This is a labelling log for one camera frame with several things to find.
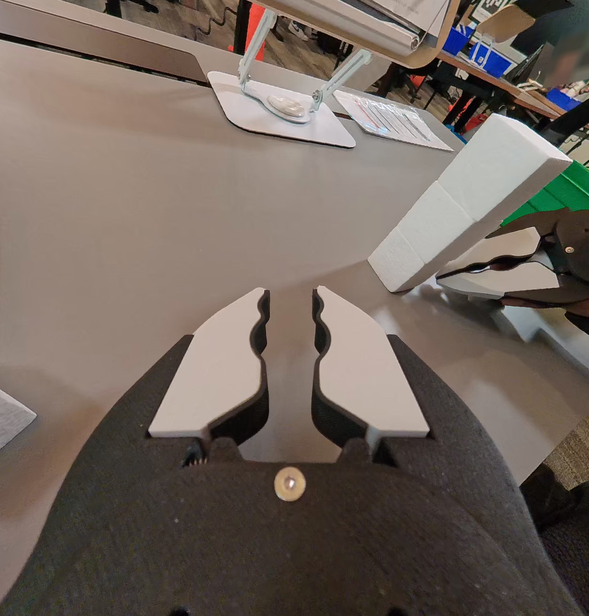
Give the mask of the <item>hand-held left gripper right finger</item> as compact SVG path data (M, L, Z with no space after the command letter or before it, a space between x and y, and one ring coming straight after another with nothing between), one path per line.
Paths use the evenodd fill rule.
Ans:
M361 439L372 453L384 439L428 437L429 424L383 328L325 286L313 290L312 318L318 432L340 449Z

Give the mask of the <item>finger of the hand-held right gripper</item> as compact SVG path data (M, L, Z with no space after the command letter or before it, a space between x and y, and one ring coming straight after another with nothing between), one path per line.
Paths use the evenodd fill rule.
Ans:
M557 275L537 261L523 262L511 269L483 269L478 272L454 273L438 278L442 288L483 299L501 299L521 291L558 289Z
M483 238L460 257L438 271L444 278L470 269L482 269L498 259L526 259L537 252L541 236L535 227L527 227L508 234Z

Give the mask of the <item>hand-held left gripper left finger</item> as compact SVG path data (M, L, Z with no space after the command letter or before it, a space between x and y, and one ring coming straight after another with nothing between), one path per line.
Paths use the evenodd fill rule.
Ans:
M257 287L214 313L193 333L148 428L153 438L196 437L209 443L227 421L266 389L256 338L267 322L270 292Z

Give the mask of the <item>grey desk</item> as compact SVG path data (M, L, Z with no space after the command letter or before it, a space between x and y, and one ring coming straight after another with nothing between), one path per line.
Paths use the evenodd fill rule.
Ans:
M589 372L367 257L453 153L342 150L234 127L213 91L0 40L0 389L37 418L0 451L0 601L96 425L182 336L270 290L259 461L333 461L310 416L312 290L370 314L525 479L589 415Z
M0 39L198 83L239 65L231 52L62 1L0 1Z

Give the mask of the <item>person's right hand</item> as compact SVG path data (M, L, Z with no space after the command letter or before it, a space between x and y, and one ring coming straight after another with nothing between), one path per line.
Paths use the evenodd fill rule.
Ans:
M504 306L527 307L530 309L548 309L548 308L563 309L566 312L570 312L570 313L579 315L581 317L589 318L589 299L584 300L579 303L562 304L562 305L560 304L559 305L555 305L555 304L547 305L544 303L526 301L525 299L519 299L516 297L507 297L501 300L501 304Z

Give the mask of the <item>green plastic bin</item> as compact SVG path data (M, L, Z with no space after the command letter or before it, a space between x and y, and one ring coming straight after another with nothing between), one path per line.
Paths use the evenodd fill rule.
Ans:
M510 222L536 212L589 210L589 168L577 161L573 163L546 187L522 204L502 223Z

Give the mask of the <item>small blue bin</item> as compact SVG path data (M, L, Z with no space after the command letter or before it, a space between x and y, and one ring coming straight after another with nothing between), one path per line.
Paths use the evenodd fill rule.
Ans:
M451 30L443 45L442 50L447 54L457 56L470 41L474 32L475 28L464 25L457 25L456 27L451 27Z
M499 52L495 46L490 47L484 41L475 41L469 52L468 60L494 78L502 78L515 66L515 62Z
M546 93L546 98L550 101L551 104L556 105L564 112L571 111L572 109L575 109L578 105L581 104L581 101L569 96L568 94L565 94L559 88L553 88L549 90Z

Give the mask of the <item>long wooden table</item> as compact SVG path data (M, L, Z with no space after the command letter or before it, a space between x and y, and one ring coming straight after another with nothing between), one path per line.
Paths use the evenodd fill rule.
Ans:
M540 89L518 88L504 78L496 78L466 59L440 51L440 61L434 74L437 81L445 81L462 94L446 115L443 123L453 126L458 134L465 132L468 122L486 104L491 110L519 107L541 117L536 129L556 124L567 135L589 126L589 100L570 110L564 110L546 98Z

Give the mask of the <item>clear plastic sleeve with paper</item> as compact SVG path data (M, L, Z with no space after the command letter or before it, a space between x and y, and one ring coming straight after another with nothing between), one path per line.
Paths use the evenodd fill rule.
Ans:
M368 134L402 143L442 151L453 151L411 107L398 107L342 90L333 96L343 109Z

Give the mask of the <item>printed instruction sheet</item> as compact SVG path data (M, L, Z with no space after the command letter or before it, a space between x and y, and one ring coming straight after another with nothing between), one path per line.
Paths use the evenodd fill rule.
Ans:
M387 18L415 31L437 37L450 1L362 1Z

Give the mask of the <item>dark cloth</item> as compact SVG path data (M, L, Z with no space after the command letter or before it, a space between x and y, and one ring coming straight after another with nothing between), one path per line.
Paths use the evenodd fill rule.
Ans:
M567 489L540 465L520 489L556 572L589 615L589 481Z

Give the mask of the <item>wooden document stand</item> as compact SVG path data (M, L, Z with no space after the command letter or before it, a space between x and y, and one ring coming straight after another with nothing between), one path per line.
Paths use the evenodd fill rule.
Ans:
M406 68L427 65L442 50L459 2L450 1L437 37L415 32L362 1L258 1L258 4L265 12L239 62L238 74L208 73L225 116L235 126L251 133L352 149L355 139L326 101L374 56ZM257 53L276 18L282 16L292 17L354 46L350 58L337 73L311 95L251 79Z

